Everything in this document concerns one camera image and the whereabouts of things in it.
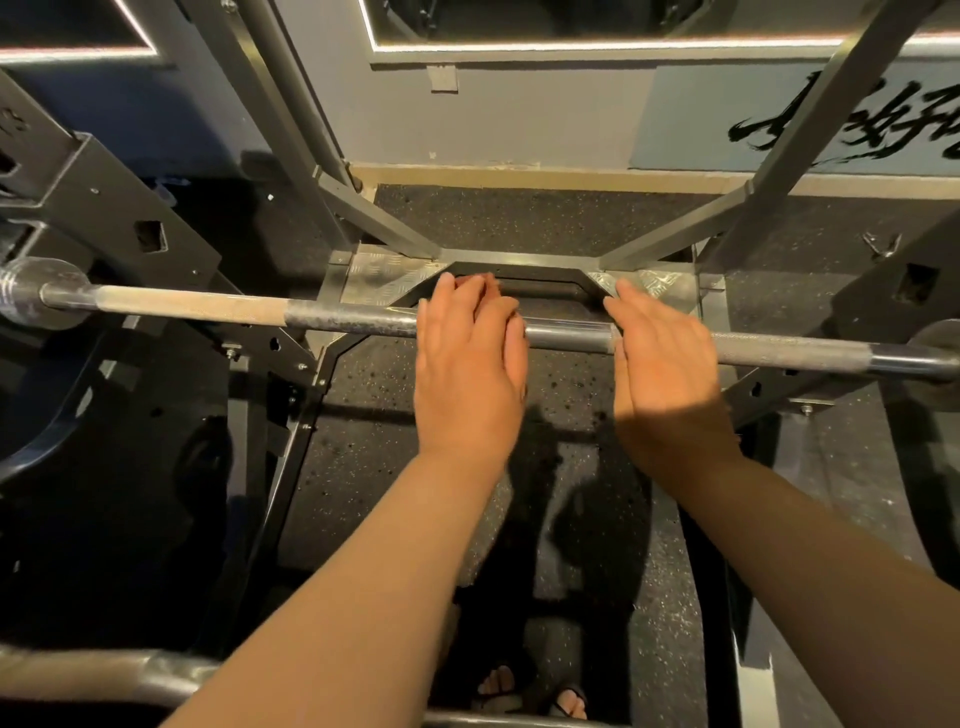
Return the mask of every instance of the wall sign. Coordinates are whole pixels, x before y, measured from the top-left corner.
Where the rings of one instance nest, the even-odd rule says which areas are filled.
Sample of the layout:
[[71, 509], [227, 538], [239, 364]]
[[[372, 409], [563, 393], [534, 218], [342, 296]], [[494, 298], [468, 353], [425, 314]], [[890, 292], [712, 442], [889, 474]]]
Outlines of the wall sign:
[[[756, 170], [794, 118], [821, 67], [764, 63], [658, 68], [631, 166]], [[891, 65], [814, 169], [960, 176], [960, 63]]]

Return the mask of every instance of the barbell shaft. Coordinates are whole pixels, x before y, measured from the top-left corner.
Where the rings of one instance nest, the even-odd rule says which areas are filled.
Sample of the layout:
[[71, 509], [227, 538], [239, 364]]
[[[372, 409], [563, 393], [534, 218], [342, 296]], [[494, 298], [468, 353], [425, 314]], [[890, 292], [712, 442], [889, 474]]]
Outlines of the barbell shaft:
[[[60, 310], [104, 311], [195, 321], [310, 328], [362, 335], [414, 337], [412, 308], [234, 296], [221, 293], [117, 285], [46, 283], [41, 301]], [[534, 349], [612, 353], [619, 332], [613, 324], [524, 318]], [[721, 364], [775, 367], [845, 375], [885, 375], [931, 381], [960, 378], [960, 356], [932, 347], [859, 341], [714, 332]]]

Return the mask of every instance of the baseboard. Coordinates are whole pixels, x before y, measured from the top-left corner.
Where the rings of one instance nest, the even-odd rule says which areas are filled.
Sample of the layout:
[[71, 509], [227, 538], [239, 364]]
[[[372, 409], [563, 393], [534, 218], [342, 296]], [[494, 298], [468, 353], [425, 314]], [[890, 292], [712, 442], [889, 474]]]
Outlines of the baseboard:
[[[471, 167], [355, 162], [350, 172], [364, 184], [433, 184], [443, 187], [577, 189], [722, 195], [748, 180], [748, 172], [589, 170], [550, 167]], [[895, 200], [960, 200], [960, 178], [807, 174], [794, 195]]]

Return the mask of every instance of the hand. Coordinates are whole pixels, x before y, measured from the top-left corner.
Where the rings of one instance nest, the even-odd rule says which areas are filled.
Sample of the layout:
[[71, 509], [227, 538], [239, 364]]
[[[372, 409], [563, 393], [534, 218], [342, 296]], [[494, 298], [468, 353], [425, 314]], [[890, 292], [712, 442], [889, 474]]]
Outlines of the hand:
[[527, 339], [516, 307], [492, 277], [457, 285], [444, 273], [417, 311], [420, 455], [479, 469], [491, 486], [516, 443], [526, 398]]
[[720, 395], [710, 332], [625, 279], [604, 306], [623, 338], [614, 351], [616, 432], [634, 464], [667, 490], [691, 468], [742, 457]]

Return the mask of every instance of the left hand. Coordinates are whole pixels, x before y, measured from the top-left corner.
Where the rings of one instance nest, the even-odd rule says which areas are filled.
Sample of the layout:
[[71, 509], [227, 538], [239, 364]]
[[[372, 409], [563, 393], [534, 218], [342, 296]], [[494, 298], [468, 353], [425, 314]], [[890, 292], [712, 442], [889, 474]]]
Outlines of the left hand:
[[420, 301], [414, 411], [421, 456], [479, 469], [494, 482], [503, 471], [526, 397], [528, 347], [517, 306], [482, 276], [457, 285], [449, 273], [429, 302]]

